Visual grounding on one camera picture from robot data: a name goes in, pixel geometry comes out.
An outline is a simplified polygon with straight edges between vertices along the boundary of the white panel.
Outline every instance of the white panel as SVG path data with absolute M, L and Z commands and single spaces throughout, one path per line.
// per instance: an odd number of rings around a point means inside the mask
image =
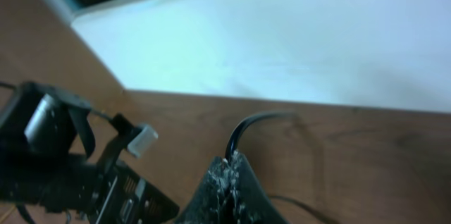
M 140 0 L 73 28 L 127 89 L 451 111 L 451 0 Z

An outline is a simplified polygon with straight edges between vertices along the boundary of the brown wall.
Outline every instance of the brown wall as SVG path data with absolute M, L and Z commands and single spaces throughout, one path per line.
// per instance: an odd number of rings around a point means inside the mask
M 121 86 L 42 0 L 0 0 L 0 80 L 64 87 L 99 108 Z M 0 104 L 7 94 L 0 90 Z

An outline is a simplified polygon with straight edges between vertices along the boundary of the black mechanical device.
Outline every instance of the black mechanical device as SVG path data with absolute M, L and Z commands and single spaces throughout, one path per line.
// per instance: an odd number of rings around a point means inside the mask
M 154 224 L 177 216 L 177 204 L 118 159 L 123 149 L 139 156 L 148 145 L 142 135 L 149 128 L 134 126 L 121 114 L 105 116 L 81 97 L 52 86 L 34 82 L 1 86 L 14 93 L 0 113 L 0 201 L 16 204 L 28 223 L 34 221 L 26 204 L 43 206 L 50 213 L 76 210 L 95 224 Z M 87 162 L 95 148 L 89 113 L 107 119 L 118 133 L 95 164 Z M 236 151 L 249 125 L 280 115 L 261 113 L 237 126 L 225 158 L 214 159 L 174 223 L 287 223 L 245 156 Z M 77 135 L 85 154 L 69 151 Z M 274 198 L 291 201 L 324 223 L 336 223 L 303 203 Z

